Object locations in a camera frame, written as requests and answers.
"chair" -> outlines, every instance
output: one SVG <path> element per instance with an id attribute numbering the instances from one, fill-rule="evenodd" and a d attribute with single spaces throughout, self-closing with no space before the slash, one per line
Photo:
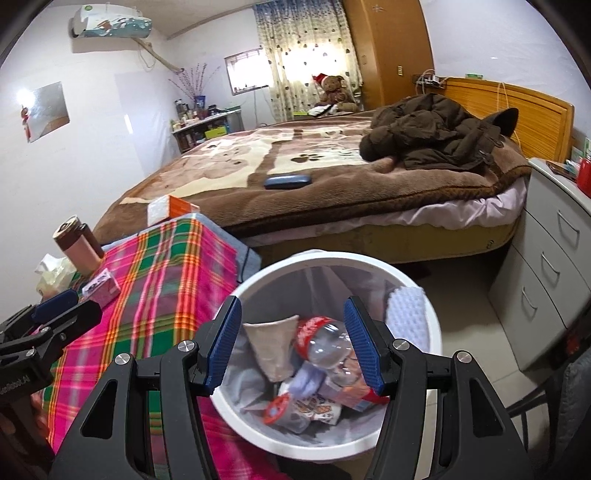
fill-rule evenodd
<path id="1" fill-rule="evenodd" d="M 550 418 L 550 446 L 547 463 L 535 478 L 591 478 L 591 348 L 572 355 L 544 383 L 507 407 L 509 416 L 521 417 L 526 450 L 527 412 L 544 403 Z"/>

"vase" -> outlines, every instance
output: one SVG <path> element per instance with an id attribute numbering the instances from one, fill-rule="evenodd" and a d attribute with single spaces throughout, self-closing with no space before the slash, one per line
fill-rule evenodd
<path id="1" fill-rule="evenodd" d="M 204 109 L 205 108 L 205 95 L 195 95 L 193 97 L 195 102 L 195 108 Z"/>

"tile floor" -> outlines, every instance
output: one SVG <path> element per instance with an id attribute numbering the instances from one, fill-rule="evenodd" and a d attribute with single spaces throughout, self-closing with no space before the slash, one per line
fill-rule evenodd
<path id="1" fill-rule="evenodd" d="M 533 390 L 535 380 L 543 380 L 548 371 L 538 370 L 525 375 L 517 368 L 505 332 L 486 296 L 495 275 L 495 263 L 490 255 L 431 261 L 426 263 L 430 276 L 417 282 L 425 289 L 439 318 L 443 355 L 452 356 L 461 349 L 469 351 L 495 387 L 499 398 L 508 406 Z M 434 402 L 435 398 L 426 409 L 423 444 L 415 479 L 427 477 L 431 466 L 437 411 Z M 521 421 L 516 419 L 514 422 L 521 436 Z M 547 426 L 545 406 L 528 413 L 530 458 L 535 465 L 542 464 L 547 451 Z M 367 452 L 355 460 L 337 465 L 349 472 L 353 480 L 361 480 L 365 477 L 372 454 Z"/>

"drawer handle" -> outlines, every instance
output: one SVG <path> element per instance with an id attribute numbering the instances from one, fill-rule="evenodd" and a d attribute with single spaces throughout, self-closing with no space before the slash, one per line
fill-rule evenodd
<path id="1" fill-rule="evenodd" d="M 542 258 L 543 258 L 543 259 L 544 259 L 544 261 L 545 261 L 545 262 L 548 264 L 548 266 L 549 266 L 549 267 L 552 269 L 552 271 L 553 271 L 554 273 L 556 273 L 556 275 L 557 275 L 557 276 L 560 276 L 560 272 L 559 272 L 558 270 L 556 270 L 556 269 L 555 269 L 555 268 L 552 266 L 552 264 L 550 263 L 550 260 L 548 260 L 548 259 L 546 258 L 546 256 L 544 255 L 544 252 L 542 252 Z"/>
<path id="2" fill-rule="evenodd" d="M 573 226 L 573 224 L 572 224 L 572 223 L 570 223 L 570 222 L 569 222 L 569 221 L 568 221 L 566 218 L 564 218 L 564 215 L 562 215 L 562 213 L 560 213 L 560 210 L 558 211 L 558 216 L 559 216 L 560 218 L 562 218 L 562 220 L 564 220 L 564 223 L 566 223 L 566 224 L 567 224 L 569 227 L 571 227 L 571 228 L 572 228 L 572 229 L 573 229 L 575 232 L 577 232 L 577 235 L 578 235 L 579 233 L 581 233 L 581 230 L 579 230 L 579 229 L 575 228 L 575 227 Z"/>
<path id="3" fill-rule="evenodd" d="M 538 307 L 534 307 L 534 305 L 530 302 L 529 298 L 527 297 L 527 294 L 525 293 L 525 287 L 521 289 L 521 294 L 523 295 L 523 298 L 527 301 L 527 303 L 530 304 L 530 307 L 533 309 L 533 311 L 537 312 Z"/>

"brown jacket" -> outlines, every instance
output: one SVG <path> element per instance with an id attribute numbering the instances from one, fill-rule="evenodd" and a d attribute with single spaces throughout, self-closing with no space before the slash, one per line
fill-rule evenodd
<path id="1" fill-rule="evenodd" d="M 366 161 L 396 156 L 407 170 L 473 170 L 493 162 L 493 147 L 512 135 L 517 117 L 513 108 L 478 120 L 443 95 L 418 95 L 377 109 L 359 150 Z"/>

